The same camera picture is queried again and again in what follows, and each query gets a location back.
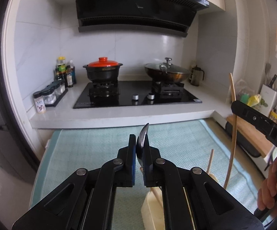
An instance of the hand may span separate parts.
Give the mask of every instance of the hand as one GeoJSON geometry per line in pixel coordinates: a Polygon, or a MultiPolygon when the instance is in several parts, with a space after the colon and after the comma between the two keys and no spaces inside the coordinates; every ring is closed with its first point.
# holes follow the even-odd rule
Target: hand
{"type": "Polygon", "coordinates": [[[258,208],[262,211],[265,208],[271,209],[275,204],[274,196],[277,194],[277,158],[269,167],[268,178],[262,183],[258,191],[258,208]]]}

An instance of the plastic bag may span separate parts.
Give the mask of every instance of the plastic bag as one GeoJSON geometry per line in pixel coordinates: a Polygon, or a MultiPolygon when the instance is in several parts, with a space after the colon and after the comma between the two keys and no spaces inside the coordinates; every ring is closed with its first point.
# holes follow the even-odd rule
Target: plastic bag
{"type": "Polygon", "coordinates": [[[248,94],[249,97],[255,95],[254,90],[252,90],[246,83],[245,80],[240,79],[236,82],[235,86],[235,97],[236,100],[241,100],[243,94],[248,94]]]}

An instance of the red lid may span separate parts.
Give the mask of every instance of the red lid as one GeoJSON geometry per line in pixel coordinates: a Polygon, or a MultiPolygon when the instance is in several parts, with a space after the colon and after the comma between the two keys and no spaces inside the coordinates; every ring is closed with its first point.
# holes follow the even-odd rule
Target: red lid
{"type": "Polygon", "coordinates": [[[107,60],[107,57],[100,57],[99,61],[91,62],[89,67],[113,67],[118,66],[118,62],[113,60],[107,60]]]}

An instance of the stove knob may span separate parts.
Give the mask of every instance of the stove knob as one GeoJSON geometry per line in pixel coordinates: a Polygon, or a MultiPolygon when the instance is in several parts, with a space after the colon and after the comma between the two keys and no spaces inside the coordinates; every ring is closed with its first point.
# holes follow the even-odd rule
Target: stove knob
{"type": "Polygon", "coordinates": [[[139,99],[139,95],[138,94],[133,94],[132,95],[132,100],[138,100],[139,99]]]}
{"type": "Polygon", "coordinates": [[[154,100],[154,94],[148,93],[147,98],[150,100],[154,100]]]}

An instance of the screw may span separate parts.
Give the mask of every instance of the screw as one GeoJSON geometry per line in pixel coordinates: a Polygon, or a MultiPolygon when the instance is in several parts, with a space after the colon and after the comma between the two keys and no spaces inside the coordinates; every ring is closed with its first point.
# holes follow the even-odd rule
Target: screw
{"type": "Polygon", "coordinates": [[[113,163],[114,163],[114,164],[122,164],[122,159],[120,159],[120,158],[115,158],[115,159],[113,160],[113,163]]]}
{"type": "Polygon", "coordinates": [[[164,164],[164,163],[165,163],[165,159],[163,159],[163,158],[158,158],[158,159],[156,160],[156,163],[157,163],[157,164],[164,164]]]}
{"type": "Polygon", "coordinates": [[[193,173],[196,175],[200,175],[202,173],[202,170],[198,167],[193,168],[193,173]]]}
{"type": "Polygon", "coordinates": [[[86,169],[80,168],[77,170],[77,175],[85,175],[86,174],[86,169]]]}

